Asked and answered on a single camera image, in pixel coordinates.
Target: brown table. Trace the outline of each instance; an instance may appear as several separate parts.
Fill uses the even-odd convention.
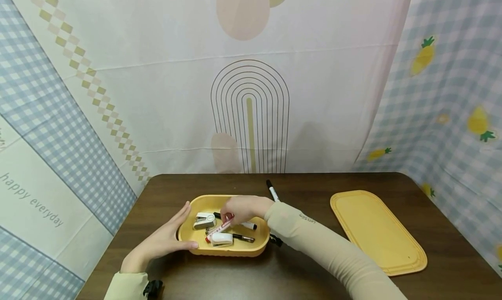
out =
[[[408,177],[387,174],[182,174],[150,180],[77,299],[103,299],[123,258],[202,194],[270,196],[345,236],[331,211],[337,192],[366,190],[380,197],[424,248],[427,268],[393,277],[409,299],[502,299],[502,280]],[[307,256],[269,245],[256,258],[196,256],[187,251],[152,262],[150,279],[165,284],[164,299],[349,299],[343,286]]]

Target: checkered fabric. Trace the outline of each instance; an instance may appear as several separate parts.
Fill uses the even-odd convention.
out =
[[[97,114],[106,123],[106,128],[110,130],[109,133],[117,143],[116,147],[124,155],[129,168],[134,171],[138,181],[145,184],[151,178],[148,167],[139,156],[131,134],[128,133],[124,121],[112,104],[112,99],[96,76],[97,71],[92,68],[91,60],[85,56],[86,50],[82,47],[80,39],[73,34],[73,26],[67,23],[66,13],[58,7],[59,0],[30,0],[30,2],[39,8],[38,16],[47,23],[49,35],[54,37],[54,43],[58,45],[63,56],[69,59],[68,65],[75,70],[75,76],[82,80],[82,91],[86,92],[90,102],[96,106]]]
[[[73,300],[84,281],[0,227],[0,299]]]
[[[354,165],[413,178],[500,276],[501,6],[502,0],[412,0]]]
[[[11,0],[0,22],[0,115],[115,234],[136,195]]]

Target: stapler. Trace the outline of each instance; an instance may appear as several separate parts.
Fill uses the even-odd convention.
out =
[[[212,213],[204,213],[199,212],[195,216],[195,223],[193,228],[195,230],[204,229],[204,228],[212,228],[217,225],[217,220]]]
[[[234,244],[232,234],[219,232],[211,235],[211,244],[213,247],[226,247]]]

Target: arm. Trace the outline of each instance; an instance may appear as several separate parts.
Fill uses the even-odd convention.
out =
[[[311,257],[335,276],[352,299],[406,299],[363,251],[296,208],[274,203],[267,210],[265,220],[284,243]]]
[[[197,242],[176,239],[176,231],[189,213],[190,205],[187,202],[171,220],[149,235],[125,257],[119,273],[113,276],[104,300],[145,300],[143,290],[148,284],[145,271],[151,260],[174,251],[198,248]]]

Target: arm sleeve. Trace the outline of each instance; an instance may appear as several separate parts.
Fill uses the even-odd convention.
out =
[[[406,299],[363,251],[296,208],[276,202],[268,209],[265,220],[285,244],[311,257],[335,276],[352,299]]]
[[[106,291],[104,300],[145,300],[143,290],[148,284],[148,274],[116,273]]]

